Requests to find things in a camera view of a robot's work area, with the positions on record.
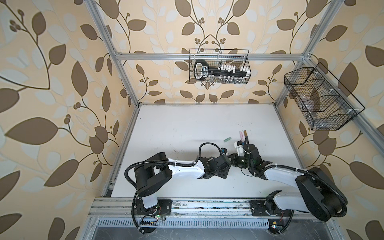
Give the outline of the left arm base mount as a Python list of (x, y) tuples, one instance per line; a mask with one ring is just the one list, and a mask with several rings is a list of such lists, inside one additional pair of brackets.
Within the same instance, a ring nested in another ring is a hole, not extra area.
[(160, 215), (160, 216), (169, 216), (172, 210), (172, 200), (169, 199), (160, 199), (158, 203), (146, 209), (144, 207), (143, 201), (137, 199), (133, 204), (133, 210), (136, 215), (144, 216), (144, 215)]

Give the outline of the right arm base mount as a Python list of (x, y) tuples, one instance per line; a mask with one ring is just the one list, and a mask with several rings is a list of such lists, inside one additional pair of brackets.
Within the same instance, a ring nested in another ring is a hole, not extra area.
[(252, 200), (250, 203), (253, 217), (289, 217), (291, 210), (280, 210), (266, 200)]

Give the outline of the pink fountain pen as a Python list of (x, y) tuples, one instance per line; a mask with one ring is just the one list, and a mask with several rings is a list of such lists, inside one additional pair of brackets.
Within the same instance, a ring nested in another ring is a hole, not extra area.
[(242, 131), (239, 131), (239, 133), (240, 133), (241, 141), (244, 142), (245, 140), (244, 133)]

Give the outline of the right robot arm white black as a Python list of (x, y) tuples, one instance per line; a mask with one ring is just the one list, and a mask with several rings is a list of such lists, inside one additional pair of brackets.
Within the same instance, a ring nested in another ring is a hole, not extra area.
[(229, 156), (234, 167), (248, 170), (250, 177), (282, 183), (296, 189), (292, 193), (276, 190), (267, 195), (267, 214), (275, 216), (278, 211), (299, 211), (310, 213), (323, 222), (347, 214), (346, 196), (320, 168), (303, 170), (264, 161), (257, 147), (250, 144), (249, 138), (235, 142), (234, 147), (236, 152)]

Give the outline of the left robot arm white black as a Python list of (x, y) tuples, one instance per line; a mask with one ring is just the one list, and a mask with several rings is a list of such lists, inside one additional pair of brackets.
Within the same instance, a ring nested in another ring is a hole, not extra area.
[[(202, 148), (204, 146), (215, 147), (219, 155), (203, 157)], [(170, 159), (164, 152), (160, 152), (145, 161), (128, 166), (124, 171), (124, 177), (135, 189), (133, 203), (139, 199), (146, 210), (156, 207), (158, 205), (156, 193), (172, 178), (210, 179), (220, 177), (226, 179), (231, 168), (227, 152), (225, 148), (205, 142), (199, 146), (198, 156), (194, 161)]]

